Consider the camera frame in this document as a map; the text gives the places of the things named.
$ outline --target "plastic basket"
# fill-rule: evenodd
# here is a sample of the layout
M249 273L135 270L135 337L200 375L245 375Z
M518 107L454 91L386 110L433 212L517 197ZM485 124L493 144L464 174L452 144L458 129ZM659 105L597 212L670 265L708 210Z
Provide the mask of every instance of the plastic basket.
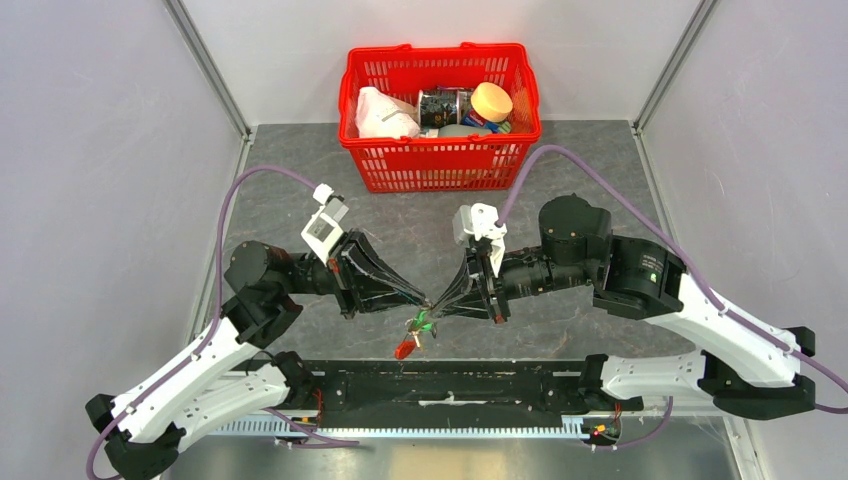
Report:
M415 105L437 86L503 87L513 101L512 132L455 138L358 138L359 89ZM371 192L495 190L512 185L527 149L539 140L539 93L527 52L517 43L463 43L453 48L355 48L339 90L339 142Z

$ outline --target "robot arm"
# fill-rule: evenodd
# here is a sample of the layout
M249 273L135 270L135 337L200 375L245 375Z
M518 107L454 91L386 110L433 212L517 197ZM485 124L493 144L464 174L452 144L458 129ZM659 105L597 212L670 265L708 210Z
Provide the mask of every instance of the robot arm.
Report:
M479 204L471 210L487 219L475 222L463 209L457 213L454 233L466 246L466 258L432 317L503 323L512 300L593 285L595 307L669 329L698 350L641 359L591 355L581 378L587 393L619 400L712 397L722 410L760 420L814 408L815 385L800 375L797 358L717 311L674 254L648 240L613 235L608 211L574 195L558 197L539 212L541 246L498 253L492 244L503 242L505 231L492 228L497 211ZM815 353L809 329L770 326L719 298L792 349Z
M86 404L95 428L123 420L106 438L112 466L126 480L148 480L167 469L195 441L237 418L266 407L299 408L310 398L312 375L293 352L214 390L223 374L250 360L294 323L303 307L292 294L333 295L340 312L377 312L403 305L423 306L425 295L398 275L357 230L344 231L347 212L340 197L322 185L322 204L302 236L310 253L250 241L239 245L224 274L236 292L224 303L217 330L207 327L156 373L118 396L96 395ZM213 335L198 355L201 342ZM179 371L164 380L180 363ZM131 405L158 385L137 409Z

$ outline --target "can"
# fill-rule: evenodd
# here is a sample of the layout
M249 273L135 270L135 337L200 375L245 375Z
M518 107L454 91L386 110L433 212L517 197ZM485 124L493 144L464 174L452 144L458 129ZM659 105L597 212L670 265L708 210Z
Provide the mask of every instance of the can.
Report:
M418 124L442 128L459 125L471 109L471 91L467 89L438 89L418 91Z
M500 86L483 82L471 94L471 109L461 119L463 125L488 128L494 133L509 133L506 118L512 112L512 98Z

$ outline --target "yellow lid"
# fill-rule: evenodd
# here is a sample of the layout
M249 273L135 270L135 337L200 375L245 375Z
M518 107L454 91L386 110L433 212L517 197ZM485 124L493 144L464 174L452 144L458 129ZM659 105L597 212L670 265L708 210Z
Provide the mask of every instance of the yellow lid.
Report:
M512 111L512 99L506 91L490 82L477 85L471 94L471 107L481 117L494 123L506 120Z

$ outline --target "wire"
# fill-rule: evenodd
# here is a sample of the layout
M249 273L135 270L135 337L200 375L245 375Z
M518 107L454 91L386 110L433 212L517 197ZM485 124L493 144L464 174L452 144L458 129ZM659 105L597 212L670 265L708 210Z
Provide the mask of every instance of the wire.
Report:
M657 435L660 434L660 432L665 430L665 428L669 424L669 420L671 420L671 411L673 409L674 409L674 397L668 397L668 405L666 405L666 407L665 407L665 413L663 413L663 417L660 420L659 425L657 425L657 427L655 429L653 429L651 431L651 433L645 435L644 437L637 438L636 440L630 440L629 442L617 443L615 445L609 445L609 446L594 445L592 448L594 450L603 450L603 451L606 451L606 452L612 452L612 451L615 451L615 450L621 450L622 448L631 448L631 447L641 445L641 444L647 442L648 440L651 440L652 438L656 437Z
M507 196L506 201L504 201L503 205L501 206L500 217L498 217L498 221L495 222L495 225L502 226L506 222L506 219L509 216L509 211L512 210L512 205L515 203L515 199L518 196L518 193L521 191L521 186L524 184L524 180L527 178L527 174L530 172L530 169L533 167L533 164L536 163L536 160L538 160L539 157L541 157L547 152L556 152L571 160L572 163L580 167L581 170L586 172L587 175L589 175L593 180L595 180L595 182L597 182L601 187L603 187L604 190L607 191L607 193L609 193L616 200L618 200L618 203L620 203L634 217L636 217L640 222L642 222L643 225L648 227L648 230L650 230L654 235L656 235L660 240L662 240L663 243L665 243L674 252L675 255L680 257L680 259L689 269L689 275L695 281L695 284L698 285L698 288L701 290L704 296L707 297L709 302L719 312L725 312L726 310L725 315L727 315L730 319L739 323L748 330L756 333L775 347L783 350L784 352L790 352L791 350L791 353L789 353L790 355L816 369L819 373L832 380L840 388L842 388L842 390L846 394L848 394L848 381L845 381L845 379L840 377L833 370L827 368L818 361L808 357L799 350L790 349L789 345L782 342L778 338L775 338L769 332L763 330L760 326L754 324L747 318L744 318L737 312L727 309L724 303L716 296L715 292L713 292L713 289L710 288L710 285L709 283L707 283L706 278L704 278L704 276L695 266L695 262L693 262L692 258L690 258L689 255L687 255L686 252L683 251L680 245L678 245L669 235L663 232L650 219L648 219L648 217L646 217L644 213L639 211L638 208L636 208L632 203L630 203L626 198L624 198L624 195L622 195L618 190L613 188L613 186L610 185L609 182L607 182L598 172L592 169L592 167L590 167L585 160L583 160L582 158L577 156L577 154L575 154L571 150L568 150L565 147L561 147L559 145L543 145L537 148L529 157L527 157L527 160L524 162L524 166L521 167L521 171L518 173L518 177L515 179L515 183L509 191L509 195ZM848 414L848 407L831 407L828 405L816 403L815 408L816 410L820 410L822 412L827 413L835 413L839 415Z
M315 416L315 423L321 425L321 421L324 419L324 394L320 388L316 388L312 392L312 396L318 399L318 415Z
M100 432L100 435L97 436L97 439L94 441L94 445L91 446L91 450L88 452L88 458L85 462L85 474L88 476L89 480L118 480L121 478L120 475L115 475L113 477L99 477L96 473L94 473L94 459L97 457L97 452L100 450L100 447L103 445L103 442L106 440L106 437L112 432L119 423L121 423L125 418L127 418L128 411L135 411L138 409L138 406L144 402L147 397L149 397L153 392L155 392L159 387L164 385L168 380L174 377L174 375L178 374L182 369L184 369L188 364L192 362L193 356L199 356L204 348L212 341L212 337L215 336L215 333L218 331L218 326L221 323L221 304L224 296L224 285L223 285L223 263L224 263L224 225L227 220L227 212L230 209L230 203L233 201L233 197L235 196L236 190L239 185L244 182L248 177L253 174L259 172L276 172L282 173L283 175L288 175L289 177L299 181L300 183L306 185L311 190L315 190L318 188L313 182L307 180L306 178L298 175L297 173L289 170L285 167L278 167L276 165L259 165L256 167L249 168L244 171L238 178L235 179L230 189L227 190L226 196L224 196L224 202L221 206L221 212L218 214L218 226L216 230L216 238L215 238L215 310L212 315L212 322L209 325L209 333L201 340L200 344L195 348L191 355L182 359L180 363L178 363L174 368L169 370L167 373L162 375L158 380L153 382L147 389L143 390L135 400L131 401L127 408L124 409L121 413L118 414L108 425L106 428Z
M617 441L618 441L618 438L617 438L617 437L610 437L609 435L607 435L607 434L606 434L606 433L604 433L604 432L598 432L598 435L600 435L601 437L604 437L604 438L606 438L607 440L610 440L610 441L612 441L612 442L617 442Z
M315 432L311 432L308 429L303 428L302 426L298 425L298 423L295 422L294 420L292 420L291 418L283 415L282 413L274 410L273 408L263 408L262 410L264 410L264 411L270 413L271 415L274 415L275 417L279 418L280 420L286 422L292 430L298 431L298 432L306 435L307 437L311 438L312 440L319 440L319 441L324 442L323 445L316 445L316 444L294 445L293 444L292 448L344 448L344 447L355 447L355 446L359 445L359 442L356 441L356 440L337 440L335 438L325 437L325 436L319 435Z
M621 428L621 404L618 402L615 403L615 415L612 417L612 424L619 429Z
M268 358L271 359L271 365L277 366L277 361L274 360L274 355L272 355L270 352L268 352L268 350L259 350L258 352L254 353L253 356L250 357L250 360L248 360L245 363L245 365L244 365L244 376L245 377L250 375L248 370L250 370L250 366L253 365L253 361L256 360L256 356L259 355L260 353L264 353L265 355L268 355Z

